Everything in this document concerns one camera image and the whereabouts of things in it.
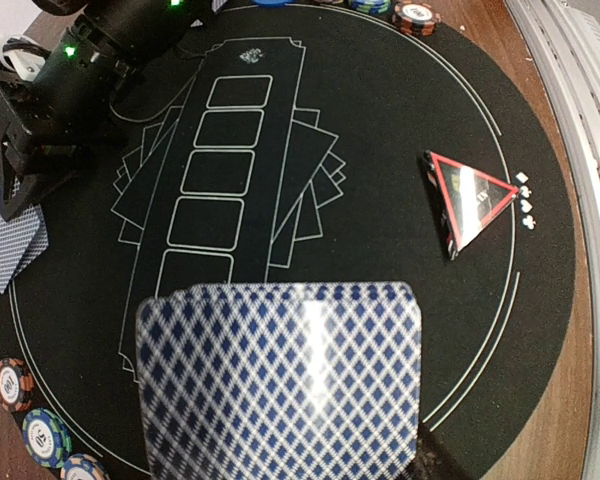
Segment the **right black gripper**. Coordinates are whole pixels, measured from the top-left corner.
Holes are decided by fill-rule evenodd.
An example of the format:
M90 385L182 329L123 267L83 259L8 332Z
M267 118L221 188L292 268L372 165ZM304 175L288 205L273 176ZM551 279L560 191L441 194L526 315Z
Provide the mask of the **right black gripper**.
M113 140L109 102L145 58L134 35L69 29L33 80L0 69L0 215L13 220Z

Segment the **dealt card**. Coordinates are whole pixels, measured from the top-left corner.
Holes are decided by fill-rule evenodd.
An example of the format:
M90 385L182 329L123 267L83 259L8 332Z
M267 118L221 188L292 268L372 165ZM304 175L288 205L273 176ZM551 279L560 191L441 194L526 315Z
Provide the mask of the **dealt card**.
M31 205L11 221L0 214L0 294L49 246L40 205Z

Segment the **blue small blind button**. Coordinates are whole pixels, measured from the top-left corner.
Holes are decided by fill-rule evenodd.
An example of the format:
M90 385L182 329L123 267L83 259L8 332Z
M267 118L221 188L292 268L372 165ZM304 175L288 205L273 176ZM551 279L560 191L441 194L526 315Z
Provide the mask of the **blue small blind button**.
M294 0L252 0L252 2L264 8L278 8L293 3Z

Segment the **orange hundred chip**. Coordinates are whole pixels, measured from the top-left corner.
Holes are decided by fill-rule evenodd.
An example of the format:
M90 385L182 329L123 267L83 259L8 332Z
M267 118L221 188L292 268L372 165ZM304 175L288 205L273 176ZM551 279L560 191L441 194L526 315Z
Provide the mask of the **orange hundred chip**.
M35 382L23 360L0 360L0 403L6 411L25 412L32 406Z
M428 4L397 1L394 5L392 22L404 34L426 37L435 32L441 17Z

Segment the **blue chips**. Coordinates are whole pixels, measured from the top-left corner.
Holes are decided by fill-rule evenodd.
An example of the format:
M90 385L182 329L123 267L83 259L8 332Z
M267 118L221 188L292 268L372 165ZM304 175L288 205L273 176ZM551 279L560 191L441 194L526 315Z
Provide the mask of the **blue chips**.
M62 480L109 480L104 466L88 454L73 454L63 464L60 471Z

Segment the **green fifty poker chip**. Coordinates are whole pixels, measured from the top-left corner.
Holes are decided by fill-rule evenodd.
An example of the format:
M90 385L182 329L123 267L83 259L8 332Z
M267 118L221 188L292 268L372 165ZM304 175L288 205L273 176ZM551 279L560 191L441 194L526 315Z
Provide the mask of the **green fifty poker chip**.
M349 0L348 4L351 9L376 15L386 13L391 7L391 0Z

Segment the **blue playing card deck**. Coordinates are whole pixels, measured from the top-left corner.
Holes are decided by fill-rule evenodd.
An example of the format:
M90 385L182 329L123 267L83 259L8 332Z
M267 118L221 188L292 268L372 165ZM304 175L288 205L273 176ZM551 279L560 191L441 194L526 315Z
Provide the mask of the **blue playing card deck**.
M404 282L198 284L144 300L135 342L155 479L395 479L416 455Z

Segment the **red triangle all-in marker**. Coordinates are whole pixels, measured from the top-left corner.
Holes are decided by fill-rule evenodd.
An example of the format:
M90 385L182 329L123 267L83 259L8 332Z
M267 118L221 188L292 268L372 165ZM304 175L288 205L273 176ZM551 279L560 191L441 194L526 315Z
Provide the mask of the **red triangle all-in marker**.
M423 163L441 201L441 225L453 261L518 198L520 189L431 150L423 153Z

